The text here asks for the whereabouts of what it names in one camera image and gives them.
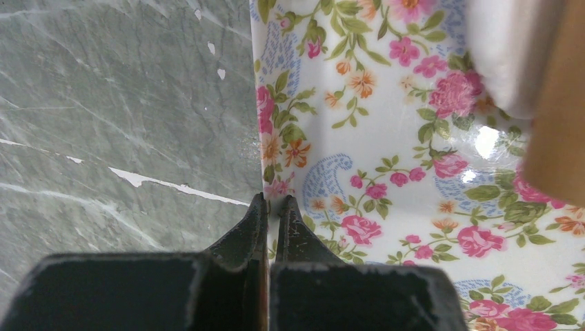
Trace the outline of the white dough lump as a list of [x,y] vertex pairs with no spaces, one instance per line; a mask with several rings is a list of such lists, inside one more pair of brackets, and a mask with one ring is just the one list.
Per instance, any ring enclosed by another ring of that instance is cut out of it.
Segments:
[[565,1],[465,2],[466,45],[494,104],[532,119]]

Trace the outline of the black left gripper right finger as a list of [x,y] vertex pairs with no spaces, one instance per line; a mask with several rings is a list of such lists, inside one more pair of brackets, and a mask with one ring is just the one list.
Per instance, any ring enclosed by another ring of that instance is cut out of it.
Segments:
[[343,262],[310,230],[296,198],[279,212],[270,269],[272,330],[465,330],[457,292],[437,268]]

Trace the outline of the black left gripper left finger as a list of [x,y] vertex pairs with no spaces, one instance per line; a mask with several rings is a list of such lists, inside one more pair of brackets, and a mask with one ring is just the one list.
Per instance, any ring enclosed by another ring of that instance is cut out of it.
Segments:
[[200,252],[53,254],[25,276],[2,330],[266,330],[267,203]]

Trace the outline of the wooden rolling pin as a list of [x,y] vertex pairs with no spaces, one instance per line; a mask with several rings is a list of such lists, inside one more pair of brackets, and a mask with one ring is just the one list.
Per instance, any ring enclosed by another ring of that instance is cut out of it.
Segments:
[[524,158],[545,195],[584,206],[584,2],[565,1]]

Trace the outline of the floral print tray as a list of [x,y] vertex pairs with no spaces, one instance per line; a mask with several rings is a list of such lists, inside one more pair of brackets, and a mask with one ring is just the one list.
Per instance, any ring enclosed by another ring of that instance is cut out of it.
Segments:
[[522,177],[465,1],[251,1],[264,191],[355,263],[441,268],[471,330],[584,329],[584,209]]

